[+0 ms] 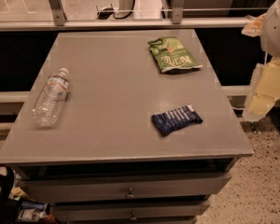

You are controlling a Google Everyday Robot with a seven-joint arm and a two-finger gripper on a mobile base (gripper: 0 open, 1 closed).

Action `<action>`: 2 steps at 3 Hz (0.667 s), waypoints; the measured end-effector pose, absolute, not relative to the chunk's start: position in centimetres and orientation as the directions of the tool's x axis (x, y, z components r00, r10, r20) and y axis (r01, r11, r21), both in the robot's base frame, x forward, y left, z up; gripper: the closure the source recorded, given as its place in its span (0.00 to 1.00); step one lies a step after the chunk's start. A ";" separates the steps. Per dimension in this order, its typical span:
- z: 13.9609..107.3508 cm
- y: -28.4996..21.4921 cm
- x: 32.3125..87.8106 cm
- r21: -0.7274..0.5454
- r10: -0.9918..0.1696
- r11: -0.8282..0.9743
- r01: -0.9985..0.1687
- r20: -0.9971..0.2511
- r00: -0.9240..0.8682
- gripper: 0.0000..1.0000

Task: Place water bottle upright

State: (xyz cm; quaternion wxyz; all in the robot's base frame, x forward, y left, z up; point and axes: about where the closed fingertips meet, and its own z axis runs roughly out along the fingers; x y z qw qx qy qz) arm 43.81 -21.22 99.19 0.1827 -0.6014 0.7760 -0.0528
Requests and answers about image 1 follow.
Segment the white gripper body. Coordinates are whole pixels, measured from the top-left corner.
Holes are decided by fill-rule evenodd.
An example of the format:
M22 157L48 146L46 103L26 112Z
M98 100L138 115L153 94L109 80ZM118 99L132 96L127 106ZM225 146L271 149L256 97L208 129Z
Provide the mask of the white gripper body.
M280 57L280 0L272 4L264 17L260 44L263 51Z

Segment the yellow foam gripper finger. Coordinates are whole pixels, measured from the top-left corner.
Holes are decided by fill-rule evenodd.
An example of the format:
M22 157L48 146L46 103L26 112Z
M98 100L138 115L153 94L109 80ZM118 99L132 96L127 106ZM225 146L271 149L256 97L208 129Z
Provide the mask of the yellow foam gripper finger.
M264 118L280 99L280 58L257 64L250 80L249 94L245 98L243 118L256 122Z
M243 28L242 34L250 37L261 36L266 14L263 13L258 17L248 15L249 23Z

